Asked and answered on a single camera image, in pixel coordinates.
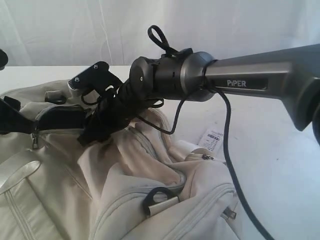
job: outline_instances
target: white curtain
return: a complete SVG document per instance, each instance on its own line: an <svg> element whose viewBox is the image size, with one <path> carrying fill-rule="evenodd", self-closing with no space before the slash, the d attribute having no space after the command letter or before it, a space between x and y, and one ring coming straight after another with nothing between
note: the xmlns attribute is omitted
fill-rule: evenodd
<svg viewBox="0 0 320 240"><path fill-rule="evenodd" d="M320 43L319 0L0 0L9 66L130 65L172 47L224 59Z"/></svg>

